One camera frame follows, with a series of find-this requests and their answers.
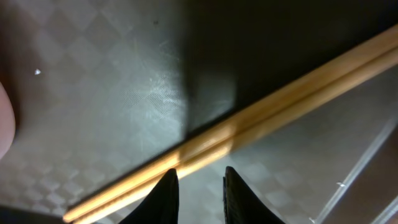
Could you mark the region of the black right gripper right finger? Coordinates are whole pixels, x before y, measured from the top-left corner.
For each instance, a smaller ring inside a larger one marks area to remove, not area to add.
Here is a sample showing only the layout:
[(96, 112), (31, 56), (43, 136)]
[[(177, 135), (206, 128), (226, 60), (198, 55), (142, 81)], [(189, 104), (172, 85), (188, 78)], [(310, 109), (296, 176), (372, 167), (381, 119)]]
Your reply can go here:
[(226, 224), (284, 224), (231, 166), (223, 177), (223, 203)]

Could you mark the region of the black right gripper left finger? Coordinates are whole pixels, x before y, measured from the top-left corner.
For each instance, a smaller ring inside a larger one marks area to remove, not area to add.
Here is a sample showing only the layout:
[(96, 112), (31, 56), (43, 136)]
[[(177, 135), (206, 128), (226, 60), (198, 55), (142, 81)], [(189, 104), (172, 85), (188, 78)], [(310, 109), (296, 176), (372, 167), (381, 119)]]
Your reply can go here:
[(179, 186), (175, 169), (169, 169), (147, 197), (119, 224), (177, 224)]

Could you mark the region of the white bowl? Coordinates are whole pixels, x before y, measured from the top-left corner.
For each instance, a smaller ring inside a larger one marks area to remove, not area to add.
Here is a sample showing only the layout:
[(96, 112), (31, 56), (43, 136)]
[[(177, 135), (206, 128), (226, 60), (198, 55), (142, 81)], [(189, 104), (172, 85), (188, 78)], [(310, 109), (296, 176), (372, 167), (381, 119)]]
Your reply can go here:
[(16, 131), (14, 111), (3, 85), (0, 89), (0, 158), (10, 149)]

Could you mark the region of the wooden chopstick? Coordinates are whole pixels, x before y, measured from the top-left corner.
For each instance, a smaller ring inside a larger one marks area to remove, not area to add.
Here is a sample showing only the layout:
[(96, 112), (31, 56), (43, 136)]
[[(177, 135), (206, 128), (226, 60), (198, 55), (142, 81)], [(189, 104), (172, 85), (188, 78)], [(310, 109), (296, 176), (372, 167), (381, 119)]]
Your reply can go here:
[(284, 86), (273, 94), (259, 100), (251, 106), (218, 123), (199, 136), (187, 141), (171, 152), (160, 156), (137, 172), (109, 186), (87, 201), (69, 210), (63, 216), (66, 223), (76, 223), (97, 208), (110, 202), (114, 196), (131, 190), (169, 169), (175, 169), (180, 162), (210, 149), (211, 147), (239, 134), (277, 112), (302, 100), (304, 97), (326, 87), (349, 72), (370, 62), (377, 56), (397, 47), (397, 26), (392, 26), (379, 35), (365, 41), (339, 57), (306, 74), (304, 77)]
[[(245, 129), (239, 134), (235, 134), (233, 137), (186, 160), (185, 162), (180, 162), (174, 167), (177, 170), (178, 178), (182, 179), (208, 164), (221, 159), (233, 151), (234, 147), (241, 147), (273, 133), (275, 130), (289, 124), (395, 65), (397, 65), (397, 47), (377, 56), (370, 62), (366, 62), (359, 68), (349, 72), (347, 75), (337, 79), (321, 90), (304, 97), (302, 100), (288, 106), (286, 109), (277, 112), (270, 118), (263, 119), (254, 126)], [(104, 218), (109, 214), (145, 197), (154, 188), (155, 184), (158, 183), (162, 176), (163, 175), (160, 174), (142, 184), (139, 184), (138, 186), (133, 187), (131, 190), (125, 190), (119, 193), (117, 196), (114, 196), (110, 202), (100, 206), (93, 212), (89, 213), (86, 217), (77, 220), (76, 223), (94, 223), (95, 221), (98, 221), (101, 218)]]

